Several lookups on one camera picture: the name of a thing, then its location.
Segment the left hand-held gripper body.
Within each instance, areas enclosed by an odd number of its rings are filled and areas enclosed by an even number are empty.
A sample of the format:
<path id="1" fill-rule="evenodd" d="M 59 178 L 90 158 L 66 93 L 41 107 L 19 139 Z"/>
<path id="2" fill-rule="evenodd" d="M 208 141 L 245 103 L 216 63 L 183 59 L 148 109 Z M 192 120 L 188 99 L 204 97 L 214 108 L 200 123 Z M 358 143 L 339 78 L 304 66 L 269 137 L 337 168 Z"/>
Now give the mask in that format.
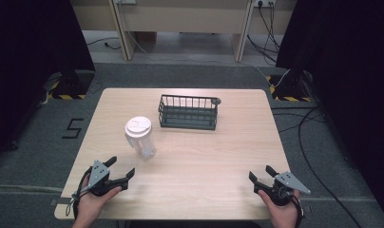
<path id="1" fill-rule="evenodd" d="M 102 162 L 96 160 L 91 167 L 88 184 L 85 187 L 86 192 L 94 196 L 101 197 L 115 187 L 122 187 L 122 180 L 110 180 L 109 167 L 105 167 Z"/>

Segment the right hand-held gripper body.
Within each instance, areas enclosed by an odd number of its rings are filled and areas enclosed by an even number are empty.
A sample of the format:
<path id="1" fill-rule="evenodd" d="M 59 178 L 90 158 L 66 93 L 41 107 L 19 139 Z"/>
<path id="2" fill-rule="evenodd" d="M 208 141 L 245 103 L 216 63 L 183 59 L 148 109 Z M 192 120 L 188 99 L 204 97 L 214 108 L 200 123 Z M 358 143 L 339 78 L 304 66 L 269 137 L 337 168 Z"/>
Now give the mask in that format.
<path id="1" fill-rule="evenodd" d="M 272 186 L 265 185 L 262 182 L 259 185 L 254 185 L 254 192 L 264 191 L 277 206 L 288 204 L 295 190 L 304 194 L 311 193 L 311 190 L 289 171 L 278 173 L 273 179 Z"/>

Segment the person's right hand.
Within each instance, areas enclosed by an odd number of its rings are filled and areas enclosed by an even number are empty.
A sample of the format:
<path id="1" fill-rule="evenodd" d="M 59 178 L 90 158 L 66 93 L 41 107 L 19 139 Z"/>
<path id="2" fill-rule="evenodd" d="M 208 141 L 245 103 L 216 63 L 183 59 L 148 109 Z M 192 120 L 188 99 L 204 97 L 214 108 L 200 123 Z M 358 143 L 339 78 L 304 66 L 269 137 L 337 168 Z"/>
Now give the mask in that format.
<path id="1" fill-rule="evenodd" d="M 293 202 L 290 201 L 284 206 L 277 206 L 264 191 L 259 190 L 258 195 L 267 206 L 271 220 L 295 220 L 297 222 L 298 210 Z"/>

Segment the person's left hand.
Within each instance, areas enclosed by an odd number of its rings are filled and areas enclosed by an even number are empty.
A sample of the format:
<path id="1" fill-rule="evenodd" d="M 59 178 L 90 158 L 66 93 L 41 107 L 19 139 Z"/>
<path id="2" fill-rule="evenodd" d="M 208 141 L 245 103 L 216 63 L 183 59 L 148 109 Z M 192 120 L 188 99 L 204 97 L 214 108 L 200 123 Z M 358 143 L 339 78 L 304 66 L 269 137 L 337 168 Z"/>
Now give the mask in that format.
<path id="1" fill-rule="evenodd" d="M 85 194 L 78 205 L 77 219 L 96 220 L 101 215 L 104 206 L 121 191 L 121 187 L 115 187 L 101 197 Z"/>

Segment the clear plastic pitcher white lid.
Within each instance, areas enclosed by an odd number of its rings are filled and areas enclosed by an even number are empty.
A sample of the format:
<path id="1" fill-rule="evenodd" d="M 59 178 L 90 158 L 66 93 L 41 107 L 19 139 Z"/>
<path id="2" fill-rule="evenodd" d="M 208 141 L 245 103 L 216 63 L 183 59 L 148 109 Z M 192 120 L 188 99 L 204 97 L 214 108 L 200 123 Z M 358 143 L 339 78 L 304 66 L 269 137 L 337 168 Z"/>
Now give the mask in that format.
<path id="1" fill-rule="evenodd" d="M 125 137 L 129 145 L 143 159 L 150 159 L 156 149 L 152 136 L 152 123 L 144 116 L 137 116 L 125 124 Z"/>

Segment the black stand base hazard tape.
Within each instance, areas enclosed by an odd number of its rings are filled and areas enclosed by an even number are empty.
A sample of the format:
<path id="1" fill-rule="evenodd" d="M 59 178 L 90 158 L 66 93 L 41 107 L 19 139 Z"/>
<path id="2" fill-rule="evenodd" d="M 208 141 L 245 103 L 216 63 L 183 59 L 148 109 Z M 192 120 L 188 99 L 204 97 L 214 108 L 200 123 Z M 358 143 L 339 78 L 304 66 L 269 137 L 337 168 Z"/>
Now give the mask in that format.
<path id="1" fill-rule="evenodd" d="M 266 76 L 272 98 L 277 101 L 310 102 L 309 91 L 300 76 L 287 70 L 281 74 Z"/>
<path id="2" fill-rule="evenodd" d="M 59 73 L 53 76 L 52 85 L 48 89 L 48 98 L 55 100 L 83 100 L 86 97 L 95 72 L 75 70 L 73 76 Z"/>

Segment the black curtain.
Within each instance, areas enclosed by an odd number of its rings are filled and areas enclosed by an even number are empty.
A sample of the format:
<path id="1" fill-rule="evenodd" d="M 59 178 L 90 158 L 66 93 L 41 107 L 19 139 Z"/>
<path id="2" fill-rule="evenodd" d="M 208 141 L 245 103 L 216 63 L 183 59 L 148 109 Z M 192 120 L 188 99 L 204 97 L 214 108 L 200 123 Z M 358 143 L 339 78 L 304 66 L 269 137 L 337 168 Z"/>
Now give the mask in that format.
<path id="1" fill-rule="evenodd" d="M 0 151 L 51 74 L 93 68 L 70 0 L 0 0 Z"/>
<path id="2" fill-rule="evenodd" d="M 384 0 L 297 0 L 277 64 L 312 74 L 345 152 L 384 212 Z"/>

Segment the beige wooden desk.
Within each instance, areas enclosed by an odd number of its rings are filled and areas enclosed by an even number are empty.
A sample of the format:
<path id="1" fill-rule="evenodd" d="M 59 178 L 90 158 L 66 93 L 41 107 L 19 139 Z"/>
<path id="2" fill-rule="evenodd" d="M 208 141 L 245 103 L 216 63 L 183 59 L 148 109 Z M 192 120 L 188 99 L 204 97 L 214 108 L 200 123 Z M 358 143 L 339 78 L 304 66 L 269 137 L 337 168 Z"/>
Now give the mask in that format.
<path id="1" fill-rule="evenodd" d="M 285 33 L 298 0 L 276 0 L 271 8 L 254 7 L 254 0 L 69 0 L 83 30 L 115 30 L 124 59 L 133 58 L 136 32 L 197 32 L 229 34 L 234 60 L 242 60 L 248 35 Z"/>

